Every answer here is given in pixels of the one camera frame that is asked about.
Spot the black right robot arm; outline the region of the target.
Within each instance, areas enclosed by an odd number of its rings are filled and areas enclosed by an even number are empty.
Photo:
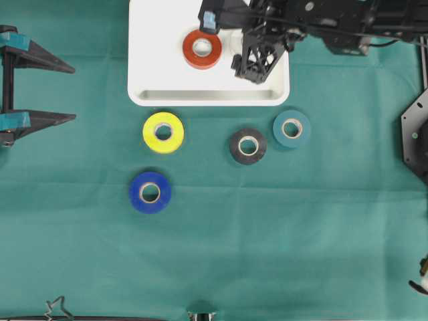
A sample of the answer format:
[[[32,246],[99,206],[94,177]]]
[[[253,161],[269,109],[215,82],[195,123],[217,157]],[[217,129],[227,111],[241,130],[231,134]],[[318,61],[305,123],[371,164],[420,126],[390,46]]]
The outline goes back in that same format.
[[[285,52],[311,35],[334,54],[365,56],[373,38],[383,46],[417,43],[427,35],[426,1],[251,1],[225,6],[243,33],[231,67],[238,78],[265,82]]]

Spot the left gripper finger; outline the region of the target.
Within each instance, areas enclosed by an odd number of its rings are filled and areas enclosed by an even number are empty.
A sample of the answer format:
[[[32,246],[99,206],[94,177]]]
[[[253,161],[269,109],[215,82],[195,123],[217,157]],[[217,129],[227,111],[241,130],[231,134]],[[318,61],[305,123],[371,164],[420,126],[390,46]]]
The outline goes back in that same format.
[[[74,74],[75,69],[30,37],[12,31],[1,33],[1,59],[6,70],[34,68]]]
[[[1,132],[29,134],[50,126],[72,121],[75,114],[62,114],[43,111],[12,111],[1,114]]]

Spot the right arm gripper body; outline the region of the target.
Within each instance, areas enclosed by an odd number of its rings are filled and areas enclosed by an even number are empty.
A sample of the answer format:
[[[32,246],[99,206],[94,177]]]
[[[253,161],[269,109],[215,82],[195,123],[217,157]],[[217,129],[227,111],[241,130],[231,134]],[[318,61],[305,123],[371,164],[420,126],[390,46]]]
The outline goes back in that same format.
[[[287,1],[251,1],[248,9],[234,14],[247,18],[242,31],[242,51],[235,54],[231,69],[237,78],[264,83],[285,52],[301,40],[301,29],[286,23]]]

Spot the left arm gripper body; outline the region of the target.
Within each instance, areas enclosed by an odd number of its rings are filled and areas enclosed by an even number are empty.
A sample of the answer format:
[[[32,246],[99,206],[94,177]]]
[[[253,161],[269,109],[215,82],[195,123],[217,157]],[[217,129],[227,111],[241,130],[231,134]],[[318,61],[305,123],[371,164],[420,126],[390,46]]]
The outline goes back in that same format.
[[[17,130],[17,115],[14,113],[14,77],[16,53],[7,44],[1,47],[1,62],[3,66],[3,89],[1,106],[1,145],[12,147],[15,143]]]

